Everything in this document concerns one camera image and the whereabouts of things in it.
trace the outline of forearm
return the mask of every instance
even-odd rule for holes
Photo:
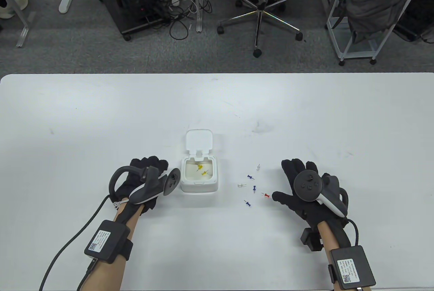
[[[115,216],[115,220],[116,217],[124,210],[125,205],[126,205],[125,203],[121,204]],[[127,227],[129,227],[131,230],[130,234],[128,235],[129,240],[131,240],[133,237],[134,229],[142,210],[143,210],[143,205],[140,206],[138,211],[127,222]],[[81,290],[82,291],[119,291],[121,288],[122,278],[124,276],[125,264],[126,264],[126,259],[122,255],[118,255],[115,261],[111,264],[98,262],[93,272],[87,278]]]
[[[338,249],[339,243],[336,240],[335,236],[333,235],[332,230],[330,230],[329,225],[325,221],[322,221],[321,223],[318,224],[318,231],[319,234],[321,235],[322,244],[324,245],[325,254],[327,255],[327,260],[329,261],[329,264],[331,264],[332,261],[330,259],[330,251],[333,249]],[[341,287],[339,286],[338,282],[334,283],[333,288],[335,289],[335,291],[341,291]],[[363,288],[363,290],[371,291],[371,288],[366,287]]]

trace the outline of hand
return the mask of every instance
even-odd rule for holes
[[[137,168],[145,168],[145,167],[156,167],[159,171],[159,175],[161,176],[164,171],[167,170],[169,164],[166,160],[159,160],[156,156],[150,156],[149,158],[143,158],[141,160],[139,159],[132,159],[130,166],[137,167]],[[143,184],[140,181],[140,177],[129,173],[127,176],[127,180],[124,181],[124,183],[116,190],[116,196],[119,199],[128,198],[131,192],[139,187],[141,184]],[[147,201],[144,203],[144,209],[142,213],[145,213],[149,209],[153,209],[155,207],[155,203],[157,201],[157,197],[151,199],[150,201]]]
[[[273,200],[280,204],[288,206],[295,211],[303,220],[306,220],[309,226],[316,231],[318,223],[327,220],[338,220],[342,227],[348,223],[344,218],[338,217],[324,204],[320,205],[317,201],[304,201],[297,196],[294,191],[294,180],[303,170],[313,170],[318,173],[318,168],[313,162],[306,162],[306,167],[300,159],[283,160],[282,169],[288,177],[293,195],[287,195],[282,192],[273,192]],[[323,180],[327,180],[328,173],[322,175]]]

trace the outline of chair base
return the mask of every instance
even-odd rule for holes
[[[254,52],[253,52],[253,55],[254,55],[254,57],[258,58],[258,57],[262,54],[262,51],[258,48],[259,33],[260,33],[260,28],[261,28],[261,23],[262,23],[262,17],[263,17],[264,15],[266,15],[267,17],[272,18],[273,20],[276,20],[277,22],[279,22],[279,23],[281,23],[281,24],[284,24],[285,26],[288,26],[288,27],[290,27],[291,29],[293,29],[293,30],[296,32],[296,40],[297,40],[297,41],[301,41],[301,40],[303,40],[303,34],[302,34],[302,32],[300,31],[300,29],[298,29],[298,28],[296,28],[295,26],[291,25],[291,24],[288,23],[287,21],[285,21],[285,20],[279,18],[278,16],[276,16],[276,15],[270,13],[270,12],[267,12],[268,9],[273,8],[273,7],[275,7],[275,6],[279,5],[279,4],[282,4],[282,3],[284,3],[284,2],[287,1],[287,0],[277,1],[276,3],[270,4],[270,5],[267,5],[267,1],[268,1],[268,0],[266,0],[265,4],[261,4],[261,5],[255,5],[255,4],[253,4],[253,3],[252,3],[251,1],[249,1],[249,0],[243,0],[243,1],[244,1],[246,4],[248,4],[251,8],[253,8],[254,10],[251,11],[251,12],[248,12],[248,13],[242,14],[242,15],[235,16],[235,17],[233,17],[233,18],[229,18],[229,19],[227,19],[227,20],[220,21],[220,22],[218,23],[218,27],[217,27],[217,33],[218,33],[219,35],[221,35],[221,34],[224,33],[223,24],[230,24],[230,23],[235,22],[235,21],[237,21],[237,20],[239,20],[239,19],[247,18],[249,15],[257,15],[257,21],[256,21],[256,37],[255,37],[255,44],[254,44]]]

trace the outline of sticker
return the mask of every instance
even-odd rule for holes
[[[344,283],[360,282],[352,258],[338,260],[338,267]]]
[[[100,252],[104,247],[104,244],[107,241],[110,233],[111,232],[99,230],[95,238],[93,238],[93,241],[89,246],[89,250],[92,250],[93,252]]]

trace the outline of black wrist module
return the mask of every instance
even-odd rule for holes
[[[337,281],[342,290],[361,291],[364,287],[375,285],[375,278],[362,246],[333,249],[330,251],[330,258],[330,278],[332,283]]]
[[[125,224],[104,220],[96,230],[84,253],[90,257],[113,263],[120,254],[129,260],[133,243],[127,239],[130,228]]]

